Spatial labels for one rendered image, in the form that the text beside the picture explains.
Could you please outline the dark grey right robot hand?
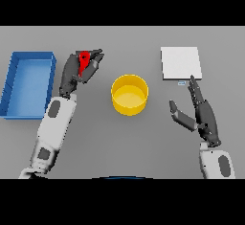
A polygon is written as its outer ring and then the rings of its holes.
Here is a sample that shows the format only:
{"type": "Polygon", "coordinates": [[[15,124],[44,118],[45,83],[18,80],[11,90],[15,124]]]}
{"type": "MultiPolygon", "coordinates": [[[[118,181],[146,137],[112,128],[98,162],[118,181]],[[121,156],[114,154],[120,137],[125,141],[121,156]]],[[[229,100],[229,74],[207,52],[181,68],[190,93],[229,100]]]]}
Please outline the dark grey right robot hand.
{"type": "Polygon", "coordinates": [[[211,105],[202,96],[200,86],[194,76],[190,76],[189,92],[195,110],[195,118],[192,118],[178,109],[174,101],[169,101],[169,108],[172,119],[193,132],[198,131],[200,137],[208,143],[208,147],[221,145],[218,136],[218,127],[211,105]]]}

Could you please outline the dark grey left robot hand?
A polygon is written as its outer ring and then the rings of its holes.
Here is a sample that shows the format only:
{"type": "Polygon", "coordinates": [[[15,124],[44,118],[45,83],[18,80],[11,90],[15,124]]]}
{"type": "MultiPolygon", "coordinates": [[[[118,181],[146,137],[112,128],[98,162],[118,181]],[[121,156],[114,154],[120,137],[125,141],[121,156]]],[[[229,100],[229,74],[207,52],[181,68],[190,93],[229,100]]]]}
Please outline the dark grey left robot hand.
{"type": "Polygon", "coordinates": [[[92,76],[99,69],[99,64],[104,57],[102,49],[88,51],[90,53],[90,63],[82,73],[82,77],[78,76],[79,61],[78,53],[82,51],[76,51],[74,54],[70,54],[65,62],[61,83],[59,86],[59,95],[62,98],[70,99],[71,94],[77,90],[78,83],[87,83],[92,76]]]}

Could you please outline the red beaker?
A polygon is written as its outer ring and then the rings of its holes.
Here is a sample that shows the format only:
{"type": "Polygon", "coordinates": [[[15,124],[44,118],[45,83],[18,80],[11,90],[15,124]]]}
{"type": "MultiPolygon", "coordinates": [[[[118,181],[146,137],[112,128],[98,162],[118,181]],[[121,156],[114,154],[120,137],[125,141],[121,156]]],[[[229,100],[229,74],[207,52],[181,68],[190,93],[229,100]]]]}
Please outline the red beaker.
{"type": "Polygon", "coordinates": [[[81,78],[83,71],[90,63],[90,53],[88,51],[79,52],[78,61],[79,61],[78,76],[81,78]]]}

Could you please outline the pale square measuring scale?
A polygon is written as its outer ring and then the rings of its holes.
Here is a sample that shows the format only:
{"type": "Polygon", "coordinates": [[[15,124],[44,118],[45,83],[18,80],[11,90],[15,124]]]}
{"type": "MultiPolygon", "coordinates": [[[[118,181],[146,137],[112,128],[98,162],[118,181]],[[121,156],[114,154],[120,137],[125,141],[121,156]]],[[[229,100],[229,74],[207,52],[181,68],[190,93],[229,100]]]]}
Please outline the pale square measuring scale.
{"type": "Polygon", "coordinates": [[[201,63],[196,47],[162,47],[163,80],[202,79],[201,63]]]}

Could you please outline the yellow bowl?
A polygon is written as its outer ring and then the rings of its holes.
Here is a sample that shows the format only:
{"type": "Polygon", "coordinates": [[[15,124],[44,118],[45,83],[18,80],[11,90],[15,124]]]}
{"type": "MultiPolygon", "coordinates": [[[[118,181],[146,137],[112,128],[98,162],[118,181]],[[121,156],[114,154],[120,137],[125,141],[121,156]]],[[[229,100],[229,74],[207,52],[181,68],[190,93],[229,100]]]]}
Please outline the yellow bowl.
{"type": "Polygon", "coordinates": [[[144,79],[134,74],[118,77],[111,86],[111,101],[117,112],[136,116],[147,104],[148,86],[144,79]]]}

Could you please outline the blue tray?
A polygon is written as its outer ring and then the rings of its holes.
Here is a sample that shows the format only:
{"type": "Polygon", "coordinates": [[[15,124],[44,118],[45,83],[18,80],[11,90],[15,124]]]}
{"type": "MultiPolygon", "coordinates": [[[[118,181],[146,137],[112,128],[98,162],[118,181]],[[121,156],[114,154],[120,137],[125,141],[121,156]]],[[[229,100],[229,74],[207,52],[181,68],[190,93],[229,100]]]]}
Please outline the blue tray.
{"type": "Polygon", "coordinates": [[[12,52],[0,100],[0,118],[41,120],[56,71],[53,52],[12,52]]]}

